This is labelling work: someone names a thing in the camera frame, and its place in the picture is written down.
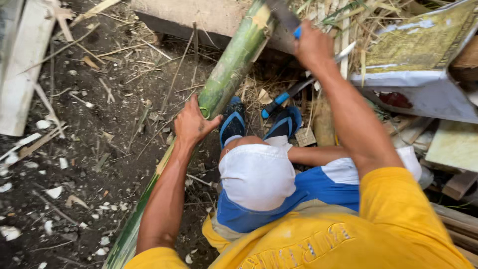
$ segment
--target flip-flop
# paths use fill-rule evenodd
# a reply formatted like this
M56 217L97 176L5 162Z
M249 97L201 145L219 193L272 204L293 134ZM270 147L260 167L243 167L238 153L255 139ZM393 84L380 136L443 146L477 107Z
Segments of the flip-flop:
M297 130L299 130L302 123L302 115L300 110L294 106L288 106L279 113L275 119L271 130L266 134L263 140L271 137L286 135L291 138Z
M239 96L232 97L223 115L224 117L219 125L221 150L228 138L235 135L244 136L246 132L245 110Z

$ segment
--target yellow t-shirt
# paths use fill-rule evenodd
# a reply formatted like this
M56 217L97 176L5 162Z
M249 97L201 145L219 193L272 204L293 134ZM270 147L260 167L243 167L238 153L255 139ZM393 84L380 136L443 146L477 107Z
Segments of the yellow t-shirt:
M221 253L222 268L473 268L456 250L428 199L403 168L381 168L360 183L360 217L291 212L234 242L203 234ZM152 248L126 269L187 268L173 249Z

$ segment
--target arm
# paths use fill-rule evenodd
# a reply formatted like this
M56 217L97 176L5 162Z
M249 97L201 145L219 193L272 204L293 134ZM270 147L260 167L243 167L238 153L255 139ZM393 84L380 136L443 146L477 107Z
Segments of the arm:
M335 129L360 178L378 168L403 167L390 137L362 95L342 78L332 54L332 40L319 30L312 30L310 22L304 21L295 55L327 94Z
M350 157L341 146L297 147L293 146L287 152L289 161L295 164L312 167L324 166L331 161Z
M184 209L186 169L194 147L221 122L203 118L197 95L191 96L174 121L177 139L173 152L151 192L141 219L136 254L153 247L174 248Z

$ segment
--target hand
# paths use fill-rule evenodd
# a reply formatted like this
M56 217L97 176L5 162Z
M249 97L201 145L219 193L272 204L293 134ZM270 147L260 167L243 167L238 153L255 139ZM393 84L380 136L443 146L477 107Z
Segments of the hand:
M333 59L334 42L327 34L312 29L309 20L304 20L301 27L300 40L295 41L295 57L320 79L320 74L331 68L331 65L337 69Z
M218 126L221 120L222 115L218 115L212 121L206 120L199 109L197 95L193 94L174 120L177 140L182 145L193 148Z

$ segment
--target dirt ground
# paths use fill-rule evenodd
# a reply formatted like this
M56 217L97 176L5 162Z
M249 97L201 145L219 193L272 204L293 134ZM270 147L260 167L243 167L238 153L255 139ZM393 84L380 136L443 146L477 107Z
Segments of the dirt ground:
M73 11L87 11L99 3L99 0L70 0L67 7ZM154 35L145 25L135 18L130 10L130 2L124 1L109 8L105 14L126 22L98 15L72 28L75 38L88 31L92 23L101 23L81 44L95 54L102 54L140 44L139 38L152 41ZM165 37L156 46L172 58L180 57L187 41ZM53 41L53 50L65 45L62 41ZM220 52L211 48L200 47L206 56L200 57L193 86L204 84L215 66L215 59ZM191 79L196 63L189 50L177 74L173 91L192 86ZM21 230L17 239L6 241L0 238L0 268L30 269L46 262L46 268L100 268L106 255L96 254L99 248L108 250L115 242L126 219L134 209L144 188L148 184L168 145L169 133L159 133L162 127L171 128L172 117L180 111L184 100L195 88L171 94L165 114L155 123L146 120L143 133L139 133L130 145L133 132L138 128L137 119L144 111L143 102L152 102L151 112L159 112L163 99L170 88L180 59L162 65L160 70L152 70L135 78L136 71L145 70L145 66L154 66L166 62L166 58L155 50L142 46L110 55L121 63L106 61L105 65L93 59L101 68L95 71L81 59L88 54L78 46L72 46L53 58L53 85L51 82L51 61L43 64L39 82L47 96L52 93L53 107L61 121L69 127L65 130L66 138L54 138L36 150L30 157L19 161L9 168L5 177L0 177L0 186L10 182L12 189L0 194L0 216L4 217L0 225L14 226ZM112 88L115 102L107 102L107 93L98 78L102 78ZM94 105L93 108L73 98L78 98ZM48 114L41 100L34 96L25 136L38 132L42 135L51 131L39 130L35 123ZM108 141L106 132L114 137ZM0 153L14 147L19 138L0 136ZM188 173L202 177L205 181L217 181L218 146L217 131L204 143ZM99 160L109 154L101 171L95 167ZM60 158L66 158L68 168L60 168ZM49 197L44 190L63 186L63 192L57 199ZM46 205L37 191L60 211L78 223L87 224L87 229L79 228L60 216L51 205ZM74 204L65 205L67 198L75 195L82 199L90 209ZM186 191L185 210L180 234L176 243L181 258L191 254L191 268L206 268L218 255L201 234L202 222L207 211L214 210L217 200L216 190L207 185L194 182ZM53 233L48 235L45 223L52 221ZM110 243L100 245L102 237L107 236Z

